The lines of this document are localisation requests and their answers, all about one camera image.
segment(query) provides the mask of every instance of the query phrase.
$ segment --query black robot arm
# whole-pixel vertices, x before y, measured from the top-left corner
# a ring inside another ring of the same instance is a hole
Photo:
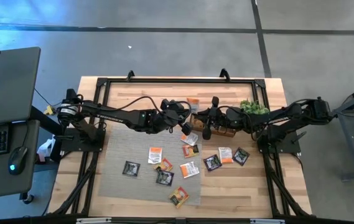
[[[193,114],[196,119],[205,124],[204,139],[211,138],[210,127],[244,131],[251,134],[253,140],[256,140],[253,133],[260,131],[262,135],[268,127],[266,136],[269,142],[274,142],[284,139],[287,134],[309,124],[324,125],[333,119],[328,103],[320,97],[295,101],[287,107],[266,114],[248,114],[243,109],[232,106],[218,107],[218,101],[217,97],[213,97],[211,108]],[[226,113],[221,112],[222,108],[227,108]],[[281,125],[274,124],[280,121],[286,122]]]
[[[93,124],[88,124],[85,118],[103,118],[125,124],[128,128],[138,132],[157,134],[163,130],[172,130],[176,125],[182,127],[182,132],[189,135],[192,127],[185,123],[190,114],[189,109],[182,106],[184,101],[162,100],[161,110],[154,104],[155,109],[125,111],[123,108],[141,100],[152,98],[140,97],[122,108],[112,108],[96,104],[90,100],[83,100],[83,96],[76,95],[73,89],[67,90],[67,97],[58,108],[58,119],[63,126],[72,124],[80,132],[83,141],[96,141],[98,129]]]

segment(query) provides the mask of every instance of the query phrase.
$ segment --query concrete floor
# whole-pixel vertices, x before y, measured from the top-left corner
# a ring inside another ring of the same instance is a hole
[[[354,30],[352,0],[256,2],[263,29]],[[256,28],[250,0],[0,0],[0,25],[9,24]],[[354,35],[265,34],[264,43],[272,77],[282,78],[288,102],[322,96],[336,108],[354,92]],[[77,89],[82,75],[127,75],[134,70],[139,76],[215,77],[225,67],[234,77],[264,77],[257,34],[232,30],[224,34],[0,30],[0,50],[31,46],[42,49],[36,89],[51,103],[58,103],[67,88]],[[34,105],[46,107],[36,95]],[[314,215],[354,220],[354,181],[340,180],[342,173],[353,171],[340,124],[335,120],[304,130],[308,133],[300,145]],[[50,171],[35,174],[33,188],[44,193],[28,210],[16,197],[1,197],[0,218],[41,214],[53,177]]]

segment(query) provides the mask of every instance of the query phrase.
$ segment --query woven mat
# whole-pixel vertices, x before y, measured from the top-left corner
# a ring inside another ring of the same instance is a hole
[[[171,192],[181,186],[190,195],[186,204],[200,205],[200,174],[184,179],[179,165],[194,161],[201,170],[201,155],[184,157],[182,146],[185,143],[180,140],[182,132],[179,128],[175,128],[172,134],[168,131],[146,134],[135,132],[123,124],[112,124],[110,133],[100,196],[170,202]],[[196,134],[199,135],[197,145],[201,154],[201,133]],[[171,186],[156,183],[157,172],[153,169],[153,164],[147,162],[150,147],[161,147],[162,158],[167,158],[173,165],[170,171],[174,173]],[[126,161],[141,165],[137,177],[122,174]]]

